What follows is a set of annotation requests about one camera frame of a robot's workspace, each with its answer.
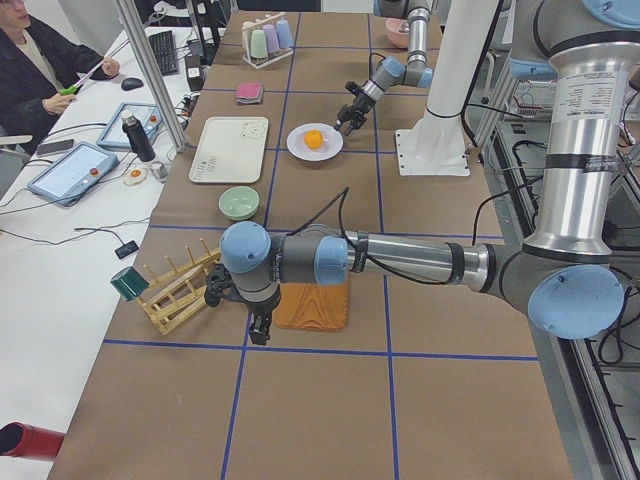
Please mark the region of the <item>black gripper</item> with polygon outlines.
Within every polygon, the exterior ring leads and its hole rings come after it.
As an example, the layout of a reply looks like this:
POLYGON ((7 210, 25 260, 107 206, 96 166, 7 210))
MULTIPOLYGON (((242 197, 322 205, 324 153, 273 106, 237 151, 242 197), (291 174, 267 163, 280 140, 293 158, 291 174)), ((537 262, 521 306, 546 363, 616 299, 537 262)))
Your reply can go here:
POLYGON ((337 115, 336 128, 341 128, 344 123, 344 135, 350 135, 354 129, 358 129, 358 123, 365 123, 366 115, 374 108, 375 100, 372 99, 364 89, 354 81, 347 81, 345 88, 354 95, 351 105, 344 105, 337 115))
POLYGON ((217 307, 222 300, 244 303, 252 316, 249 327, 250 340, 254 345, 266 345, 271 339, 272 314, 281 300, 277 283, 267 282, 264 288, 252 292, 241 289, 232 279, 223 264, 217 264, 206 278, 205 303, 217 307))

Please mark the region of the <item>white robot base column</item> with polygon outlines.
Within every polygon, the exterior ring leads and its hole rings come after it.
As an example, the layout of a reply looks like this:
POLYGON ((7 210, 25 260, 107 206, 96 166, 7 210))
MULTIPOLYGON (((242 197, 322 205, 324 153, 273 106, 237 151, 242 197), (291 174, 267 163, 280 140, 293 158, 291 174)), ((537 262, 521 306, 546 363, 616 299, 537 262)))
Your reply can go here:
POLYGON ((462 111, 499 0, 457 0, 439 47, 425 113, 412 129, 396 132, 402 176, 468 176, 462 111))

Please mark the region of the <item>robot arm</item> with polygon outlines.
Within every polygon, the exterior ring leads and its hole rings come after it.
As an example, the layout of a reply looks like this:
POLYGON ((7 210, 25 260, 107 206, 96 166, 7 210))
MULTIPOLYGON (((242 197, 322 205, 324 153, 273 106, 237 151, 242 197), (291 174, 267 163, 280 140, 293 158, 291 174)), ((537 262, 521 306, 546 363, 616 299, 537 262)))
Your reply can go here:
POLYGON ((433 70, 427 66, 428 26, 437 4, 437 1, 427 0, 373 2, 376 16, 407 23, 407 60, 402 63, 394 56, 387 56, 363 85, 347 82, 345 88, 354 95, 354 100, 339 110, 334 125, 336 131, 346 127, 344 135, 348 136, 353 130, 359 130, 367 121, 366 115, 391 87, 428 88, 431 85, 433 70))
POLYGON ((639 59, 639 5, 521 1, 512 58, 546 62, 557 76, 535 231, 520 247, 465 247, 319 225, 271 234, 237 223, 221 237, 221 260, 234 299, 253 313, 254 343, 268 341, 282 284, 339 284, 372 267, 427 285, 464 284, 563 339, 586 339, 617 321, 627 294, 610 270, 602 230, 625 85, 639 59))

